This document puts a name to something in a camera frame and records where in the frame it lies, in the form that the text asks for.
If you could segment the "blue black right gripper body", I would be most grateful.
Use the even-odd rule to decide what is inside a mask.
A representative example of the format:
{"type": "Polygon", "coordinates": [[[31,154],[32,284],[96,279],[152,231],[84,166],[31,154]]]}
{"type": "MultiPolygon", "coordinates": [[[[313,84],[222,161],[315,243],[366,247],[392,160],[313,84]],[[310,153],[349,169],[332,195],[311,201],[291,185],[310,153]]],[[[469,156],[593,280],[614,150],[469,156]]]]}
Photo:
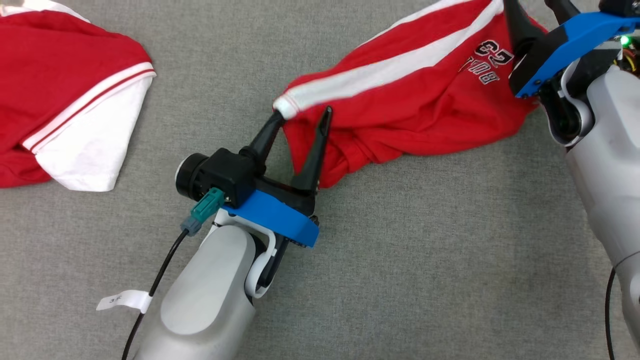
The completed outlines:
{"type": "Polygon", "coordinates": [[[622,17],[604,12],[580,13],[537,39],[509,76],[517,98],[533,96],[542,84],[605,41],[631,34],[639,16],[622,17]]]}

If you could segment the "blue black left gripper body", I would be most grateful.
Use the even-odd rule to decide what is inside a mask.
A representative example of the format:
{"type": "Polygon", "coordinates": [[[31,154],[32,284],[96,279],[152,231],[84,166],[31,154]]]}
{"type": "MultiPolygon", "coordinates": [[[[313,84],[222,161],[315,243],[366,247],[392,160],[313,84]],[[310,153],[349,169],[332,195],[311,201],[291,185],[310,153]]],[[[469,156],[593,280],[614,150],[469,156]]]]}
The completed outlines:
{"type": "Polygon", "coordinates": [[[258,177],[233,183],[226,181],[222,191],[229,203],[229,214],[255,223],[306,248],[313,248],[319,226],[313,221],[317,191],[258,177]]]}

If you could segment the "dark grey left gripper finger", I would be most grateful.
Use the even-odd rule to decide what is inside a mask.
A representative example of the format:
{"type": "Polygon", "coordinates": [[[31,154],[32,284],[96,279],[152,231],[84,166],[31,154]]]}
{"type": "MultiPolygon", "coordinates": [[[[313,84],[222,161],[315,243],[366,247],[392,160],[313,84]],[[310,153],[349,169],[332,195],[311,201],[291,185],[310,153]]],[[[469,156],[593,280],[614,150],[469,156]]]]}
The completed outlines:
{"type": "Polygon", "coordinates": [[[249,158],[253,162],[254,170],[266,170],[266,160],[285,122],[286,119],[281,112],[274,110],[251,143],[243,146],[238,152],[242,157],[249,158]]]}
{"type": "Polygon", "coordinates": [[[330,125],[333,119],[333,108],[325,107],[318,125],[315,128],[314,140],[307,154],[302,170],[291,179],[291,187],[300,192],[317,194],[323,160],[329,143],[330,125]]]}

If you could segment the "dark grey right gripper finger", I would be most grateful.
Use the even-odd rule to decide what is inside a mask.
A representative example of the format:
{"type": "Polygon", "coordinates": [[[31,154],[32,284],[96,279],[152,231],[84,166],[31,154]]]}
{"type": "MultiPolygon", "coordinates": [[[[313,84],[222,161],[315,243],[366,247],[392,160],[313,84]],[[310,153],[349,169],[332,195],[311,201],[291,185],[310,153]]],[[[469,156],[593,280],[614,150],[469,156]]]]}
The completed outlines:
{"type": "Polygon", "coordinates": [[[581,13],[571,0],[545,0],[545,5],[553,12],[558,25],[581,13]]]}
{"type": "Polygon", "coordinates": [[[546,34],[535,25],[518,0],[503,0],[503,14],[515,56],[525,56],[535,41],[546,34]]]}

